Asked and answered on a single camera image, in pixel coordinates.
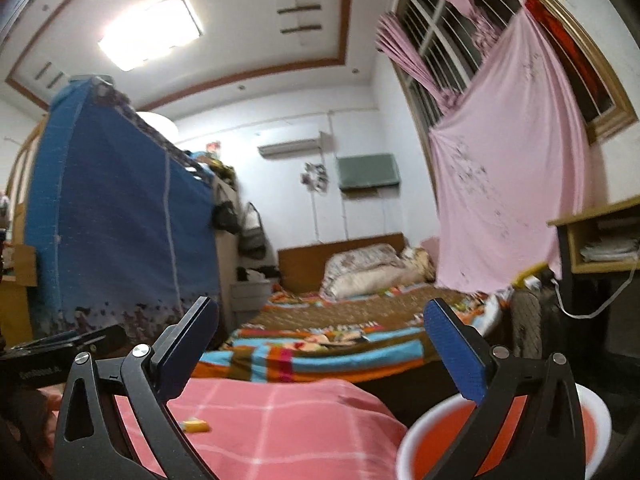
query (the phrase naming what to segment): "green panel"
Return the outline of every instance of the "green panel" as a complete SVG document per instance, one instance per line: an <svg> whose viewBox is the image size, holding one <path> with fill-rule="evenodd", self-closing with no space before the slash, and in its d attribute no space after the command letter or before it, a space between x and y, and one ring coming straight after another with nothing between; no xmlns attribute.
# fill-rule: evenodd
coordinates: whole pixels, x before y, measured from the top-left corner
<svg viewBox="0 0 640 480"><path fill-rule="evenodd" d="M397 186L400 174L391 153L338 158L340 189Z"/></svg>

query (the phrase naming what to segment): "pink checkered blanket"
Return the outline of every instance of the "pink checkered blanket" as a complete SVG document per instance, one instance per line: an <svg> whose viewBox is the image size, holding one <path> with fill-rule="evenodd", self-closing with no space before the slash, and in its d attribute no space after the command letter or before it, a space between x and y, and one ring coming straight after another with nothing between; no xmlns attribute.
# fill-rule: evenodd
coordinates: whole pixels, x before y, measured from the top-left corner
<svg viewBox="0 0 640 480"><path fill-rule="evenodd" d="M118 406L140 460L162 474L127 399ZM394 480L406 433L376 397L334 379L191 379L169 409L179 422L209 423L211 432L188 438L221 480Z"/></svg>

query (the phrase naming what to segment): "colorful striped blanket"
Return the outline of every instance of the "colorful striped blanket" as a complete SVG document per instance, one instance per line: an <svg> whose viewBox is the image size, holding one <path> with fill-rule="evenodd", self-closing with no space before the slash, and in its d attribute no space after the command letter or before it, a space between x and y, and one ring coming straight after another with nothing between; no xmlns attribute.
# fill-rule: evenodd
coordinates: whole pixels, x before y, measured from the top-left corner
<svg viewBox="0 0 640 480"><path fill-rule="evenodd" d="M427 284L337 303L281 291L251 323L235 330L222 349L206 352L192 376L261 383L338 378L359 383L398 374L438 359L422 320L424 305L434 298L455 304L467 324L485 317L485 296ZM296 343L314 336L324 335L332 342L354 330L364 337L352 346L296 349Z"/></svg>

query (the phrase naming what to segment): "wooden headboard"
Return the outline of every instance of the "wooden headboard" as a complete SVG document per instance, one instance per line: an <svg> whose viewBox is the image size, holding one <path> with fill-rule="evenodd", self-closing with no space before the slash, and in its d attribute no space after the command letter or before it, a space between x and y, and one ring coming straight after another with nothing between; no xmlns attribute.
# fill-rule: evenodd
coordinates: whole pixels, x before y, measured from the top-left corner
<svg viewBox="0 0 640 480"><path fill-rule="evenodd" d="M319 290L324 278L324 266L334 254L367 247L373 244L389 244L398 253L404 250L404 235L394 233L358 238L332 244L317 244L278 251L278 266L282 273L282 286L297 294Z"/></svg>

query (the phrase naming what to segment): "yellow object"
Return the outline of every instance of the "yellow object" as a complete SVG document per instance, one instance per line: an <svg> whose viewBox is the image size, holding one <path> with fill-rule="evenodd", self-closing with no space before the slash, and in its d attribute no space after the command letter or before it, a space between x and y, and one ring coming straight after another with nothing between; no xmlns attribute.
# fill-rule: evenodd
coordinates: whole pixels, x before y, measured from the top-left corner
<svg viewBox="0 0 640 480"><path fill-rule="evenodd" d="M14 274L18 285L38 286L35 247L14 245Z"/></svg>
<svg viewBox="0 0 640 480"><path fill-rule="evenodd" d="M207 431L211 431L209 423L199 418L190 418L189 420L181 422L180 429L185 433L206 433Z"/></svg>
<svg viewBox="0 0 640 480"><path fill-rule="evenodd" d="M535 276L537 273L539 273L542 269L544 269L546 266L548 266L548 263L546 262L540 262L538 264L535 264L532 267L529 267L529 269L523 270L520 274L518 274L515 279L511 282L511 286L513 288L523 288L524 287L524 280L525 278L528 278L529 276Z"/></svg>
<svg viewBox="0 0 640 480"><path fill-rule="evenodd" d="M0 283L0 326L7 348L33 340L27 288L16 276L3 276Z"/></svg>

